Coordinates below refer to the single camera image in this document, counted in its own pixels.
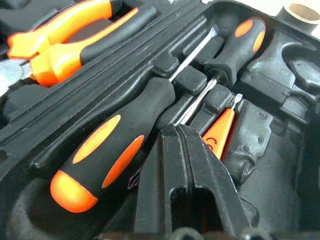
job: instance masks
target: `orange pliers handle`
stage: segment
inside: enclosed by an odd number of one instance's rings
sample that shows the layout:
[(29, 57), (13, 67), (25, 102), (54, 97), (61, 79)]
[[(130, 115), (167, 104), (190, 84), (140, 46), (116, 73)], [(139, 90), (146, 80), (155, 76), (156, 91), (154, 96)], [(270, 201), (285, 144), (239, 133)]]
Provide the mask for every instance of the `orange pliers handle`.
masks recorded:
[(78, 3), (30, 32), (19, 32), (7, 40), (8, 57), (28, 59), (43, 53), (49, 46), (64, 43), (74, 33), (102, 18), (110, 18), (122, 6), (121, 0), (86, 0)]

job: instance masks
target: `screwdriver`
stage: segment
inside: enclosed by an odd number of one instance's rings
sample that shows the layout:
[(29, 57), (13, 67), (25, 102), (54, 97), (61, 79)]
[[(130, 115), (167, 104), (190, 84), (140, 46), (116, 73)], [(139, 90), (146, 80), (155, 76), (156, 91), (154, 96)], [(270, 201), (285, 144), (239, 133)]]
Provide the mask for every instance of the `screwdriver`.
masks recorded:
[(235, 118), (235, 107), (241, 101), (243, 95), (237, 94), (233, 106), (224, 111), (219, 119), (202, 137), (214, 155), (220, 160), (224, 151), (231, 125)]
[(232, 87), (237, 81), (237, 73), (259, 50), (266, 32), (265, 23), (259, 18), (250, 18), (240, 24), (228, 38), (217, 58), (206, 66), (208, 75), (213, 75), (206, 87), (189, 105), (175, 122), (175, 125), (186, 124), (205, 98), (206, 94), (217, 83)]
[(147, 139), (159, 115), (176, 98), (171, 82), (217, 31), (216, 26), (211, 28), (169, 80), (152, 78), (135, 100), (110, 116), (68, 158), (50, 185), (51, 195), (61, 207), (82, 213), (92, 208), (115, 180), (121, 186), (128, 185), (130, 175), (122, 172)]

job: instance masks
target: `pliers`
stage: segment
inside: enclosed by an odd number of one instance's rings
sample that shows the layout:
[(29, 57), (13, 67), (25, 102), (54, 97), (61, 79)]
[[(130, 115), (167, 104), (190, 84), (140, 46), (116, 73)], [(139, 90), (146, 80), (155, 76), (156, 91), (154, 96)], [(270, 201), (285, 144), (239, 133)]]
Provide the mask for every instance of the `pliers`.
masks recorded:
[(10, 36), (9, 59), (0, 62), (0, 97), (10, 86), (26, 78), (45, 87), (63, 82), (81, 66), (141, 30), (157, 15), (151, 5), (136, 7), (95, 35), (63, 44), (84, 26), (110, 18), (121, 7), (121, 0), (86, 0), (34, 31)]

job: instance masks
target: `pliers handle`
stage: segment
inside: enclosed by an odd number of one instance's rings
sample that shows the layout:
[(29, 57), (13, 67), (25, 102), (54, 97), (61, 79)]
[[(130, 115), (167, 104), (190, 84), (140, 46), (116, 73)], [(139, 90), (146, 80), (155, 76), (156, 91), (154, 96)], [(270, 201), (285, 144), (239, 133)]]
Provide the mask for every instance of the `pliers handle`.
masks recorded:
[(102, 18), (110, 18), (122, 6), (122, 0), (86, 0), (78, 3), (30, 32), (19, 32), (7, 40), (8, 57), (31, 59), (49, 46), (64, 43), (83, 27)]
[(9, 37), (11, 49), (8, 57), (12, 64), (20, 59), (29, 60), (30, 77), (42, 86), (61, 83), (111, 46), (141, 30), (157, 15), (157, 10), (151, 5), (134, 8), (97, 34), (82, 41), (63, 44), (82, 27), (98, 19), (109, 18), (121, 5), (119, 0), (87, 0), (76, 4), (35, 31)]

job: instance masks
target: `orange and black handle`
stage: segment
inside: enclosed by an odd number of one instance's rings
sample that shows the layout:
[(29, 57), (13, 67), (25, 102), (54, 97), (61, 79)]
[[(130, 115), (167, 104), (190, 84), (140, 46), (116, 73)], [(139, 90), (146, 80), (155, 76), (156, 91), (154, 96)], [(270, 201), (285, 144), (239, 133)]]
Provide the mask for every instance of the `orange and black handle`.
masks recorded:
[(232, 87), (238, 71), (256, 54), (262, 45), (266, 24), (260, 18), (250, 18), (240, 24), (226, 41), (221, 53), (205, 66), (207, 75), (217, 77), (221, 84)]
[(64, 43), (77, 31), (99, 19), (109, 19), (120, 10), (122, 0), (86, 0), (59, 13), (30, 32), (18, 32), (7, 40), (8, 57), (30, 60), (49, 46)]
[(122, 172), (175, 97), (172, 83), (152, 78), (135, 100), (84, 140), (55, 174), (50, 186), (53, 199), (72, 213), (82, 213), (93, 207), (115, 181), (117, 186), (128, 186), (131, 175)]
[(151, 5), (134, 8), (97, 34), (79, 42), (55, 44), (30, 60), (32, 77), (46, 87), (61, 83), (111, 46), (127, 40), (157, 15)]

